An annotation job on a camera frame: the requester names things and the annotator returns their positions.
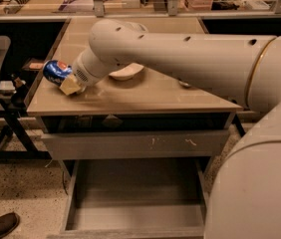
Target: speckled floor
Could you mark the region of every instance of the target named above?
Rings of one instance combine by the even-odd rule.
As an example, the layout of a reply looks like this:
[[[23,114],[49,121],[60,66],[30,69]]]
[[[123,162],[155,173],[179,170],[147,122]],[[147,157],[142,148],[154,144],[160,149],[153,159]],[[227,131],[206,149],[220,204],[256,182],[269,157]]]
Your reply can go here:
[[[38,129],[27,133],[40,150],[45,150]],[[217,156],[206,174],[207,190],[232,146],[240,139],[234,126],[220,156]],[[2,146],[6,150],[24,150],[16,137]],[[0,215],[14,211],[21,217],[19,226],[8,235],[10,239],[45,238],[60,230],[67,194],[64,190],[63,172],[57,161],[5,160],[0,161]]]

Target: blue can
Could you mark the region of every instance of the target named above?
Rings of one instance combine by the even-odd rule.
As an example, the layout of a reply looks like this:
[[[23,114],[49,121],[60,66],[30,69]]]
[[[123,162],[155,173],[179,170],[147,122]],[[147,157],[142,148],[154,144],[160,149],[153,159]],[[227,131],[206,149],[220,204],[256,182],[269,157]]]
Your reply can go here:
[[[44,77],[59,87],[71,73],[72,67],[61,61],[49,60],[43,66]]]

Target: brown shoe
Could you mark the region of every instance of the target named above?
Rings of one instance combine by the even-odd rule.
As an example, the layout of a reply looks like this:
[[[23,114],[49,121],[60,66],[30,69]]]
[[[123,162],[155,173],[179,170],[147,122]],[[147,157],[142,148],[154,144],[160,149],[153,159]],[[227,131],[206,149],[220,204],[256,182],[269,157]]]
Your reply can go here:
[[[0,217],[0,238],[3,238],[7,234],[11,233],[15,229],[20,221],[18,214],[11,212]]]

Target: white plate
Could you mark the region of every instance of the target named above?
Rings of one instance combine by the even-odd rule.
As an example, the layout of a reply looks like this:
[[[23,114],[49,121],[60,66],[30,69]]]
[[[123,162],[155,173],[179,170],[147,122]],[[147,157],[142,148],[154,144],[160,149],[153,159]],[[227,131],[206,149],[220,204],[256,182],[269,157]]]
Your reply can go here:
[[[118,81],[126,81],[131,79],[135,74],[139,73],[143,66],[136,63],[131,63],[123,69],[110,73],[110,76]]]

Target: workbench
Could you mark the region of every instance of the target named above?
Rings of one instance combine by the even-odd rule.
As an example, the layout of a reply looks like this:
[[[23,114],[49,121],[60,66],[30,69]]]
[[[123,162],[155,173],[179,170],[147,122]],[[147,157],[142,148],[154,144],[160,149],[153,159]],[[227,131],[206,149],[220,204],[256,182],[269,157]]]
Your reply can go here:
[[[53,59],[72,64],[98,20],[73,17]],[[120,20],[142,23],[150,32],[204,33],[196,18]],[[105,77],[71,96],[43,78],[27,113],[71,177],[61,234],[202,236],[203,172],[222,152],[241,110],[150,68],[127,81]]]

